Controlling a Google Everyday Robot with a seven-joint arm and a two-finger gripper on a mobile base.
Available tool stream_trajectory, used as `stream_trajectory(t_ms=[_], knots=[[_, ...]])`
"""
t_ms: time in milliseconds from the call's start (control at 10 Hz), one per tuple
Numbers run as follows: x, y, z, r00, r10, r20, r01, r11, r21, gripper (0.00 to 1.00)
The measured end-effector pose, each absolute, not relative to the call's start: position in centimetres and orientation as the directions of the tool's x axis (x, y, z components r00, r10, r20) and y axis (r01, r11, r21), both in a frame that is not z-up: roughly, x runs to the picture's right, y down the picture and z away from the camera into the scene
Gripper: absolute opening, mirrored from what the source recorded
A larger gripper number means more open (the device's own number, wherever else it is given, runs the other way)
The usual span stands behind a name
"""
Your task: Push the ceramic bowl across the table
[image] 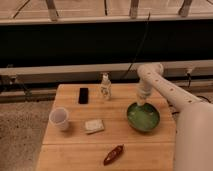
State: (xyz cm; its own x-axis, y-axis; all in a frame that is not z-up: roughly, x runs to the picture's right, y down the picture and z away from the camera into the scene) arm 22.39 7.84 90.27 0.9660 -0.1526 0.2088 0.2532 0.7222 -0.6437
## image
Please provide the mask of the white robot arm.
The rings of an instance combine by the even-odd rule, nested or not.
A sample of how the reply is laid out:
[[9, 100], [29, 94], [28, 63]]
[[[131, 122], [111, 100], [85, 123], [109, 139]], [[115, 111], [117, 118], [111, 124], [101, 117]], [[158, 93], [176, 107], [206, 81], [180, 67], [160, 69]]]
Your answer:
[[145, 100], [155, 88], [178, 111], [173, 171], [213, 171], [213, 104], [166, 80], [161, 63], [142, 64], [138, 96]]

